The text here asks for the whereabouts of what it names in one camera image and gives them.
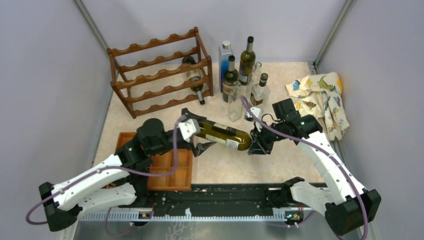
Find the green wine bottle white label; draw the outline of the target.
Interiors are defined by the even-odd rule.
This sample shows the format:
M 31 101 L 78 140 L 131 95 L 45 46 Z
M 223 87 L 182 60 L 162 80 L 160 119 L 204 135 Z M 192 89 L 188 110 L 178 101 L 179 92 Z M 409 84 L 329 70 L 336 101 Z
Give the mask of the green wine bottle white label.
M 196 136 L 216 142 L 227 148 L 246 151 L 252 145 L 250 134 L 230 126 L 226 126 L 210 120 L 200 120 L 198 122 L 200 133 Z

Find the green wine bottle dark label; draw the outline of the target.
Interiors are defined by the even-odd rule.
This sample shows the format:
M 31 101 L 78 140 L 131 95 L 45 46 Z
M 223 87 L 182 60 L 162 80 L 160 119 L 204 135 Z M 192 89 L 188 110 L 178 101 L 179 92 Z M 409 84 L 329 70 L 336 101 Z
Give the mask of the green wine bottle dark label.
M 189 65 L 195 65 L 196 61 L 192 56 L 186 56 L 181 60 L 182 64 L 189 64 Z M 202 76 L 199 72 L 199 69 L 193 69 L 193 70 L 189 70 L 185 73 L 186 78 L 191 82 L 191 83 L 197 83 L 198 81 L 200 81 L 202 79 Z M 200 105 L 204 105 L 205 99 L 203 97 L 203 84 L 198 84 L 198 85 L 194 85 L 192 87 L 190 87 L 190 89 L 196 93 L 198 101 L 200 103 Z

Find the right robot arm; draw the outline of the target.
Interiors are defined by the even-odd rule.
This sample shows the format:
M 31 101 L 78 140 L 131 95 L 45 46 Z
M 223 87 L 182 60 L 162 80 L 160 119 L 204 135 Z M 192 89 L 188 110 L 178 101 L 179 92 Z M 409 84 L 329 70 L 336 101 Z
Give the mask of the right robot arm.
M 367 190 L 347 169 L 333 150 L 322 126 L 312 115 L 301 116 L 293 100 L 287 98 L 274 103 L 272 108 L 277 123 L 267 125 L 249 107 L 247 99 L 241 102 L 249 118 L 254 120 L 250 131 L 252 145 L 249 155 L 269 155 L 277 141 L 290 139 L 312 161 L 324 179 L 328 191 L 315 187 L 300 177 L 295 177 L 282 189 L 281 199 L 287 206 L 297 203 L 311 207 L 325 217 L 337 238 L 363 227 L 361 239 L 369 232 L 369 223 L 376 216 L 381 203 L 377 190 Z

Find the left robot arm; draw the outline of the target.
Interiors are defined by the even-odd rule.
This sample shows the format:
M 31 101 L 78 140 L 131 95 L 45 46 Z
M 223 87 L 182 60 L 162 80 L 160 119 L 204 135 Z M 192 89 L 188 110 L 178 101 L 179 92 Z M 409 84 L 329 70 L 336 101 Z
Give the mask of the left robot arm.
M 184 108 L 174 128 L 165 131 L 160 119 L 149 118 L 130 141 L 97 166 L 62 183 L 41 184 L 38 187 L 41 202 L 36 206 L 43 206 L 49 230 L 64 230 L 83 215 L 102 208 L 146 206 L 150 193 L 146 187 L 140 187 L 143 180 L 173 175 L 178 168 L 179 149 L 190 150 L 198 157 L 214 145 L 214 142 L 193 142 L 193 136 L 201 132 L 201 122 L 206 120 Z M 148 168 L 152 158 L 170 151 L 174 157 L 172 169 L 166 173 L 151 173 Z

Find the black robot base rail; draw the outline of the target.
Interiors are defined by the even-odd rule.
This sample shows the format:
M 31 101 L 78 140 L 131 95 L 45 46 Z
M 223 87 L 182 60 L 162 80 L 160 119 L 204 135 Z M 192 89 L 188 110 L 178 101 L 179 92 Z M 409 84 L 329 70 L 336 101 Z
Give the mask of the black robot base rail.
M 289 198 L 284 183 L 193 184 L 187 191 L 145 192 L 122 209 L 154 208 L 155 217 L 182 217 L 186 209 L 193 217 L 270 217 L 274 210 L 303 218 L 298 202 Z

